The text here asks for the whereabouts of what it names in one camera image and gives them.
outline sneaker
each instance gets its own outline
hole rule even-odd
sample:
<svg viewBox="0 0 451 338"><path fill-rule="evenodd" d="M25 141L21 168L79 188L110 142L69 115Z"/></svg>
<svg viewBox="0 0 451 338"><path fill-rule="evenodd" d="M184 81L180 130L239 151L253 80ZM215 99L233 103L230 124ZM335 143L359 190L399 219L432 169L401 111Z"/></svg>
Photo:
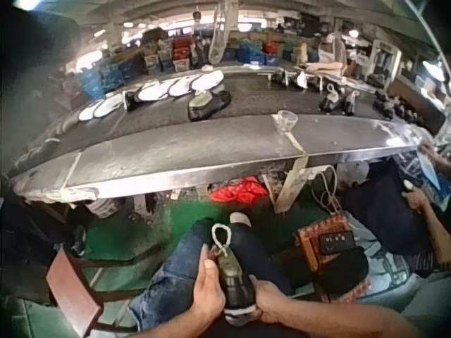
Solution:
<svg viewBox="0 0 451 338"><path fill-rule="evenodd" d="M73 230L73 236L75 238L74 245L72 245L70 249L74 251L78 257L81 257L85 254L86 249L86 229L81 225L77 225Z"/></svg>
<svg viewBox="0 0 451 338"><path fill-rule="evenodd" d="M252 227L251 221L244 213L231 213L229 218L230 224L231 223L243 223L247 225L248 227Z"/></svg>

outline wooden chair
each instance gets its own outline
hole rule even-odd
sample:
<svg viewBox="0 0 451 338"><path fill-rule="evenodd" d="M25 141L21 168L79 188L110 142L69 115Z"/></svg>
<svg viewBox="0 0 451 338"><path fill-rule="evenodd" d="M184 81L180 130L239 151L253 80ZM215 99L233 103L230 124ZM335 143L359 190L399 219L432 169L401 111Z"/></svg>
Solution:
<svg viewBox="0 0 451 338"><path fill-rule="evenodd" d="M116 333L136 332L136 326L121 327L116 326L115 323L99 323L98 319L104 311L104 303L132 299L145 289L96 292L93 285L99 279L104 268L133 265L155 254L163 246L163 243L153 246L129 261L77 260L63 249L58 252L47 273L47 284L67 321L80 337L89 336L91 330ZM82 267L99 268L91 283L83 275ZM125 310L126 307L124 306L121 310L123 312L122 318L117 323L123 319Z"/></svg>

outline cable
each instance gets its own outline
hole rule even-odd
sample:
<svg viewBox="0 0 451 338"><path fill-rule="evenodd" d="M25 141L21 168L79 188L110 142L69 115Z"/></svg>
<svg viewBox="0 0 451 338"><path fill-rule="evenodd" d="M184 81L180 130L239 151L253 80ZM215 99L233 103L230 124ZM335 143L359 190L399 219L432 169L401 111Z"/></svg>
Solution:
<svg viewBox="0 0 451 338"><path fill-rule="evenodd" d="M227 239L225 241L225 244L222 245L222 243L218 240L218 237L216 236L217 229L224 229L227 232ZM227 256L227 250L226 247L230 245L230 241L232 240L232 230L224 224L216 223L211 228L211 236L213 237L214 244L217 245L218 249L224 253L224 256Z"/></svg>
<svg viewBox="0 0 451 338"><path fill-rule="evenodd" d="M314 200L320 205L322 206L324 209L326 209L330 214L334 214L334 213L339 213L341 211L341 209L339 210L335 203L333 202L335 199L335 193L337 192L337 184L338 184L338 176L337 176L337 172L335 171L335 168L331 165L328 165L328 168L331 168L333 171L333 175L334 175L334 185L333 185L333 192L332 194L330 193L328 184L327 184L327 180L326 180L326 176L324 175L324 173L321 171L320 175L323 178L323 182L324 182L324 189L325 191L321 194L320 198L318 199L318 197L316 197L315 195L315 191L313 188L311 188L311 195L313 196ZM323 197L325 196L325 194L327 194L329 200L327 204L323 203ZM332 204L333 207L333 211L331 211L329 209L330 204Z"/></svg>

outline red cloth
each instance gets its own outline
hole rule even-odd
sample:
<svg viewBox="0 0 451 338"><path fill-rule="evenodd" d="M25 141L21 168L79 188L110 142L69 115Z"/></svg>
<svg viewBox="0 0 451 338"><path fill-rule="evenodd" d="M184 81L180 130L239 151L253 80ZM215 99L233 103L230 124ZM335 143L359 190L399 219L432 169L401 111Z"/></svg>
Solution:
<svg viewBox="0 0 451 338"><path fill-rule="evenodd" d="M253 203L257 199L267 196L268 192L258 183L255 177L246 177L236 185L222 187L210 194L215 202Z"/></svg>

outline floor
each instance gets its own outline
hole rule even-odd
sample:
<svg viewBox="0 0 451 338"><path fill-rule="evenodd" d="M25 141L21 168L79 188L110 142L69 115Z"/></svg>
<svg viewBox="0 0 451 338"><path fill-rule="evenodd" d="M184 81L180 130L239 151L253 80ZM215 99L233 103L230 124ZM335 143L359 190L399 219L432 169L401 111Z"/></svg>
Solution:
<svg viewBox="0 0 451 338"><path fill-rule="evenodd" d="M214 204L210 201L179 201L158 208L154 222L133 222L121 212L105 220L95 220L87 233L87 258L128 259L144 251L149 245L169 239L169 245L160 254L148 258L133 267L106 269L96 283L96 290L139 289L149 283L160 262L174 250L180 238L191 224L204 217L227 222L232 211L244 206ZM246 208L257 235L265 243L270 254L292 245L292 233L299 227L325 218L327 213L311 198L310 189L304 189L297 203L284 215L274 215L268 201ZM87 280L91 280L95 269L84 269ZM2 299L2 308L15 337L77 337L59 309L41 306L31 301L14 298ZM101 322L112 323L123 306L123 302L106 304ZM131 326L134 320L125 314L121 325ZM120 337L111 333L93 331L91 337Z"/></svg>

